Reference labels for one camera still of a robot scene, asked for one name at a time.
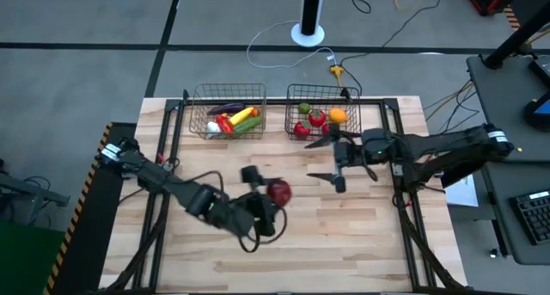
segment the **wooden table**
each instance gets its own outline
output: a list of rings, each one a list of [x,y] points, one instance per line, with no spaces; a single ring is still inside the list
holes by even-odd
[[[426,135],[420,99],[397,98],[405,132]],[[145,99],[137,123],[136,139],[151,160],[155,159],[165,101]],[[238,141],[203,140],[190,133],[189,111],[184,113],[178,176],[189,178],[217,169],[223,174],[226,192],[235,197],[248,192],[248,186],[240,182],[240,168],[254,164],[262,175],[283,177],[294,196],[286,207],[289,225],[285,234],[253,254],[244,253],[228,232],[187,215],[173,199],[158,292],[411,290],[398,214],[391,203],[394,189],[388,165],[373,168],[378,182],[373,182],[364,169],[346,169],[347,192],[336,194],[328,182],[305,175],[332,172],[332,148],[304,150],[304,142],[290,141],[284,132],[284,107],[268,106],[263,139]],[[362,106],[362,124],[363,129],[382,126],[378,107]],[[218,185],[215,176],[202,182]],[[429,184],[440,187],[439,181]],[[136,189],[135,180],[128,181],[122,196]],[[419,199],[432,250],[455,279],[465,284],[444,194],[424,190]],[[119,207],[101,286],[112,283],[138,250],[146,200],[147,193],[138,194]],[[425,285],[418,250],[415,255]],[[148,278],[149,271],[145,270],[144,283]]]

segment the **white paper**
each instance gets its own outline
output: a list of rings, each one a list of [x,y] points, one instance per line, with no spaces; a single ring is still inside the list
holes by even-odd
[[[457,183],[445,188],[447,204],[462,206],[479,206],[475,192],[474,177],[469,175]]]

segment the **white vegetable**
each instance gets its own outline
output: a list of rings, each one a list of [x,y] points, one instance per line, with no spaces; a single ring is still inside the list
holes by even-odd
[[[208,134],[206,134],[208,139],[222,132],[220,126],[216,122],[208,122],[208,124],[206,124],[206,130],[208,131]]]

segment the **gray floor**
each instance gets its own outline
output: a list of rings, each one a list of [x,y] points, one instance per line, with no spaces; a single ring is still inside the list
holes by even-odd
[[[379,46],[412,14],[391,0],[369,0],[363,15],[351,0],[326,0],[325,44]],[[401,0],[410,5],[415,0]],[[435,0],[423,0],[432,5]],[[157,43],[171,0],[0,0],[0,42]],[[299,0],[181,0],[170,42],[247,44],[261,29],[297,18]],[[275,28],[261,44],[290,45],[288,27]],[[390,46],[495,47],[510,34],[502,15],[481,18],[467,0],[442,0],[421,13]],[[64,230],[101,136],[110,121],[136,122],[155,52],[0,50],[0,157],[10,173],[43,175],[52,189],[72,196],[67,209],[48,207],[52,228]],[[259,64],[291,64],[303,53],[253,53]],[[350,54],[336,53],[338,60]],[[459,89],[467,80],[462,55],[371,54],[345,67],[363,85],[364,95],[420,95],[424,105]],[[264,83],[269,95],[284,95],[292,83],[335,84],[326,55],[289,69],[258,69],[244,53],[168,52],[155,96],[179,96],[200,83]],[[345,85],[356,84],[345,76]],[[476,97],[466,105],[480,109]],[[436,133],[453,105],[428,122]],[[468,116],[460,111],[453,125]],[[478,114],[461,127],[483,122]],[[47,227],[47,219],[38,225]],[[546,294],[538,281],[550,267],[518,266],[491,260],[490,224],[454,223],[471,286],[482,290]]]

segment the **metal wire basket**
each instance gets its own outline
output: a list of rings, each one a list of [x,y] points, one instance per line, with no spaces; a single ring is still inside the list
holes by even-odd
[[[327,115],[326,123],[330,122],[328,112],[332,108],[340,108],[345,111],[347,121],[339,124],[342,131],[361,132],[361,106],[355,102],[360,98],[359,91],[355,88],[342,88],[334,86],[291,84],[286,94],[286,114],[284,117],[284,129],[291,140],[313,141],[322,136],[321,127],[312,127],[311,133],[306,137],[298,138],[294,133],[294,126],[300,121],[308,121],[307,114],[298,112],[298,104],[307,102],[314,110],[321,110]]]
[[[261,123],[248,132],[215,135],[208,132],[208,122],[215,122],[215,115],[208,115],[208,112],[229,103],[254,106],[260,111]],[[266,129],[266,86],[259,83],[200,84],[193,94],[190,121],[189,131],[203,139],[260,139]]]

